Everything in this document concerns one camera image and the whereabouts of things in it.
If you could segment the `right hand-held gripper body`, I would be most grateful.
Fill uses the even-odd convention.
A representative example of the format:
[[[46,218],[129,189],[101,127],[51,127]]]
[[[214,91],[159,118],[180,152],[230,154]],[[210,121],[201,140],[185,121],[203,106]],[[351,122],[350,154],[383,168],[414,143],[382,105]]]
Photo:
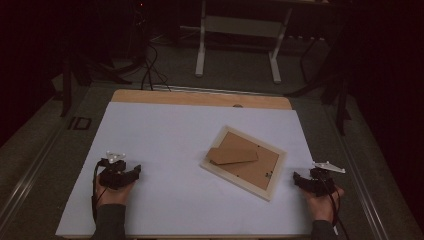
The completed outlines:
[[[310,170],[310,176],[312,177],[313,183],[312,192],[317,197],[334,193],[336,187],[330,173],[345,173],[346,170],[333,165],[329,161],[323,163],[313,162],[312,165],[314,166],[314,168]]]

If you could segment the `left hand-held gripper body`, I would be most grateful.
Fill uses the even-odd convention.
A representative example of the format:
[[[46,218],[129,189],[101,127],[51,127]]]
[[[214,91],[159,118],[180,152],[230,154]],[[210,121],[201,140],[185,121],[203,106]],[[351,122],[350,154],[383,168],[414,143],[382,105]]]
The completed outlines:
[[[129,174],[126,172],[126,162],[124,161],[125,154],[119,154],[107,151],[106,157],[99,161],[99,164],[104,167],[100,173],[99,183],[114,190],[125,187],[124,181]]]

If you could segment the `wooden picture frame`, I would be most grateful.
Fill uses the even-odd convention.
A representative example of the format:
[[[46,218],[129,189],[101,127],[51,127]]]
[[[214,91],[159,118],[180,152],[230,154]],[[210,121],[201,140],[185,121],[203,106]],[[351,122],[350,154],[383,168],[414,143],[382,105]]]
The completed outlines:
[[[287,153],[229,126],[223,127],[200,166],[270,201]]]

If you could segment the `person's left hand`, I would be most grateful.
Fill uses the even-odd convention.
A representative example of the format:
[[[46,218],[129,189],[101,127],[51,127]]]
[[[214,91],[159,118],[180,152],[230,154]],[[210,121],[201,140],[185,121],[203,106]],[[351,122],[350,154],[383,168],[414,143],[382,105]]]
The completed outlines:
[[[95,203],[96,207],[99,208],[102,205],[109,204],[120,204],[126,205],[129,199],[129,195],[135,185],[131,183],[125,187],[119,188],[118,190],[110,189],[102,186],[100,183],[100,177],[96,177],[96,190],[95,190]]]

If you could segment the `person's right hand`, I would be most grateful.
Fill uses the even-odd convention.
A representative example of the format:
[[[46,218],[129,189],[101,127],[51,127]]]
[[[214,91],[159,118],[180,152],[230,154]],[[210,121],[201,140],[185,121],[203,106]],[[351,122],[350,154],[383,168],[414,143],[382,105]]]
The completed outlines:
[[[344,190],[336,187],[331,195],[317,197],[315,194],[302,190],[313,220],[325,220],[334,223],[337,219],[341,197]]]

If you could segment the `white paper sheet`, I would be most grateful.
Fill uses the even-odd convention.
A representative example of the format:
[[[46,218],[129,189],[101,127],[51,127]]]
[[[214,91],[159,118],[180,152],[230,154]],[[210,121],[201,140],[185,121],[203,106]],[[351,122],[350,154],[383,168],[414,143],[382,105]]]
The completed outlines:
[[[220,130],[233,127],[286,152],[271,200],[204,170],[201,160]],[[311,157],[293,110],[112,102],[69,197],[57,235],[90,236],[93,171],[106,152],[123,153],[142,173],[129,198],[126,232],[139,237],[294,237],[311,231],[292,175]]]

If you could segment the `black metal stand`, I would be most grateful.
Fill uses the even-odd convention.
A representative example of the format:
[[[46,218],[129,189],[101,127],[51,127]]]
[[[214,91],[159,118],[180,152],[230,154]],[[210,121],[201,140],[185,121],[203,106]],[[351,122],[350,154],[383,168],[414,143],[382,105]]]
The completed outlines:
[[[88,86],[91,83],[91,77],[87,68],[92,68],[110,81],[118,84],[129,84],[129,81],[121,78],[120,74],[135,70],[139,64],[140,61],[136,61],[122,68],[108,69],[81,53],[66,56],[62,61],[63,80],[62,90],[60,91],[62,98],[61,117],[65,117],[72,106],[72,76],[75,76],[81,85]]]
[[[317,88],[324,88],[320,96],[321,103],[330,105],[337,101],[335,125],[338,132],[344,136],[344,120],[349,119],[349,114],[346,110],[348,85],[350,79],[350,71],[347,68],[341,68],[332,74],[322,77],[307,86],[300,88],[294,92],[286,93],[285,97],[299,97]]]

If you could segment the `aluminium floor rail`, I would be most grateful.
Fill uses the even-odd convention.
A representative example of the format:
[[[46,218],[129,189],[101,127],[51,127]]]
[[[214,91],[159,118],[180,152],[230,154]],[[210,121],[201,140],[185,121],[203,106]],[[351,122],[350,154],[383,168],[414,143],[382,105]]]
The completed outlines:
[[[389,240],[386,229],[381,221],[380,214],[377,211],[375,201],[371,196],[363,175],[359,168],[359,158],[355,156],[354,149],[349,145],[347,135],[342,135],[336,127],[336,109],[333,106],[324,106],[324,111],[330,121],[333,131],[342,146],[343,154],[346,160],[348,175],[355,188],[356,196],[365,215],[366,221],[372,232],[373,240]]]
[[[78,107],[79,103],[74,103],[61,116],[62,105],[49,101],[0,148],[0,235],[12,222]]]

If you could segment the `black rectangular floor bracket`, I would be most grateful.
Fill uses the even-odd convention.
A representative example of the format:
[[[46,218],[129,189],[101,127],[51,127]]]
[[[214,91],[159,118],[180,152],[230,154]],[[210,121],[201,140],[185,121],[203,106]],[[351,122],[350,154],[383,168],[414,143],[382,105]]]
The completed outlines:
[[[73,117],[68,125],[68,130],[88,130],[91,123],[91,118]]]

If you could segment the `white metal table frame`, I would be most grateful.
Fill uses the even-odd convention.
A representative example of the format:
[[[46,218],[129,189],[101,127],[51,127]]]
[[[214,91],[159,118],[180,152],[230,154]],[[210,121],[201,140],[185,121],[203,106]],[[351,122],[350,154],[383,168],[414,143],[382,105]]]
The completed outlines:
[[[205,65],[205,36],[207,32],[217,32],[226,34],[236,34],[255,37],[268,37],[276,40],[276,45],[272,51],[268,52],[268,58],[275,84],[282,82],[277,56],[280,51],[282,41],[292,15],[292,8],[288,8],[283,15],[282,21],[265,21],[237,17],[224,17],[208,15],[206,11],[206,0],[201,1],[200,19],[200,41],[195,68],[195,76],[202,77]]]

